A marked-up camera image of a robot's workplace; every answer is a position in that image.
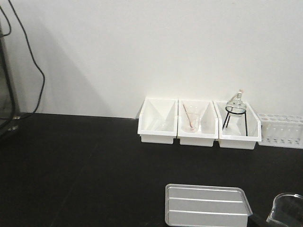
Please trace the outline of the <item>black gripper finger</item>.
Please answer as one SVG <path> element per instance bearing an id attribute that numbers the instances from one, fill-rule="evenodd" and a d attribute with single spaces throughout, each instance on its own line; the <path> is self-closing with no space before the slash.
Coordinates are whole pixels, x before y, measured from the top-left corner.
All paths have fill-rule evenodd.
<path id="1" fill-rule="evenodd" d="M 269 227 L 269 224 L 257 214 L 248 216 L 247 227 Z"/>

